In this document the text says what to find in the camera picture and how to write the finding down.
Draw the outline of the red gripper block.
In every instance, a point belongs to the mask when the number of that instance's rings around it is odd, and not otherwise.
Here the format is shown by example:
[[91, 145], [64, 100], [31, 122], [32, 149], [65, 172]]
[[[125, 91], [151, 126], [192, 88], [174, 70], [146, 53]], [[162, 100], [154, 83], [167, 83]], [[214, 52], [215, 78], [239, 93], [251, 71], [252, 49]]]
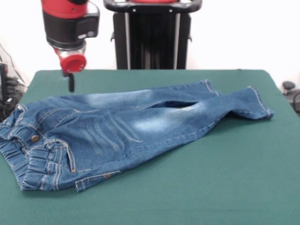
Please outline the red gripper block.
[[87, 65], [85, 57], [86, 47], [62, 49], [53, 47], [55, 54], [59, 58], [63, 76], [68, 77], [68, 90], [75, 91], [75, 78], [73, 73], [81, 72]]

